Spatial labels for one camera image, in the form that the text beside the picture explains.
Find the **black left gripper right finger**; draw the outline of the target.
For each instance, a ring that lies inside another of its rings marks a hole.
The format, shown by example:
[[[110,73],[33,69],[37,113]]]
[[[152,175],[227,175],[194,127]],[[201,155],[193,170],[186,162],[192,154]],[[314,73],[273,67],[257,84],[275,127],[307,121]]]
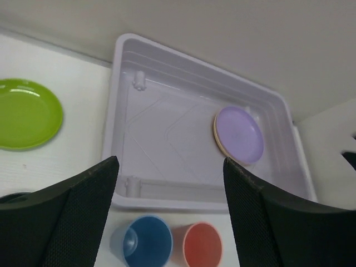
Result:
[[[229,158],[223,174],[241,266],[355,265],[355,211],[293,195]]]

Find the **yellow plate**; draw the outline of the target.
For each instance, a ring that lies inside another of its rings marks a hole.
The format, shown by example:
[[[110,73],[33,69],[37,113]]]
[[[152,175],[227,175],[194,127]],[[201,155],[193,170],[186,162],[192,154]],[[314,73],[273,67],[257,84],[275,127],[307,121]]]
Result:
[[[220,139],[219,139],[219,135],[218,135],[218,132],[217,132],[217,117],[218,117],[218,114],[215,115],[215,118],[214,118],[214,122],[213,122],[213,133],[214,133],[214,139],[215,139],[215,142],[218,146],[218,148],[220,149],[220,151],[226,156],[226,157],[229,157],[231,158],[232,160],[236,161],[236,159],[226,150],[226,148],[222,145]]]

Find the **black plate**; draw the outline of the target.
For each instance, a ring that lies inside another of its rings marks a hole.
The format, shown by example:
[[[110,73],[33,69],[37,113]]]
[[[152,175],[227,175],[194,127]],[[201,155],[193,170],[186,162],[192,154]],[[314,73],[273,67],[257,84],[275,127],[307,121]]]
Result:
[[[4,195],[4,196],[1,196],[0,202],[1,202],[1,204],[10,203],[10,202],[14,202],[15,199],[17,199],[17,198],[20,198],[20,201],[22,201],[23,198],[26,199],[26,196],[28,194],[30,194],[30,192],[15,192],[12,194]]]

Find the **green plate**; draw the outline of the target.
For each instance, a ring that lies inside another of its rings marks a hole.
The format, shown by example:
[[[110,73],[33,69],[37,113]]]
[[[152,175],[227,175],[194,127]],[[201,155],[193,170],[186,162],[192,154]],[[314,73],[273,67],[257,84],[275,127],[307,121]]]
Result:
[[[20,78],[1,80],[1,149],[28,150],[55,137],[63,108],[47,87]]]

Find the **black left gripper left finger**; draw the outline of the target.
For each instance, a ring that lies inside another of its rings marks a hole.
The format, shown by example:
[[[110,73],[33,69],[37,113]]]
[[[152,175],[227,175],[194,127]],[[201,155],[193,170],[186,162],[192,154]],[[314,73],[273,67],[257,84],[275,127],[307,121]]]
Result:
[[[1,204],[1,266],[94,266],[118,171],[111,156]]]

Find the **purple plate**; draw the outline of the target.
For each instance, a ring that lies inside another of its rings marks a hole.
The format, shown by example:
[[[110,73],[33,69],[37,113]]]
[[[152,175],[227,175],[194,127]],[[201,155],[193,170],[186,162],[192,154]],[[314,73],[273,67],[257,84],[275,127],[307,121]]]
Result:
[[[253,117],[235,106],[224,107],[217,114],[219,139],[236,162],[251,165],[259,161],[264,152],[264,139]]]

